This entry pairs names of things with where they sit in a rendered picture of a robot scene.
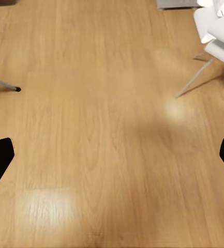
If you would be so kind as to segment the camera tripod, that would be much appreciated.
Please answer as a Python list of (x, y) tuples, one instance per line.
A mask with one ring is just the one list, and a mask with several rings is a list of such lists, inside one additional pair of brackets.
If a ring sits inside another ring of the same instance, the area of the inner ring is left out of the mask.
[(12, 85), (10, 85), (10, 84), (8, 84), (8, 83), (6, 83), (6, 82), (3, 82), (3, 81), (0, 81), (0, 84), (2, 84), (2, 85), (4, 85), (4, 86), (7, 86), (7, 87), (10, 87), (10, 88), (12, 88), (12, 89), (15, 89), (16, 91), (20, 91), (20, 90), (21, 90), (20, 87), (12, 86)]

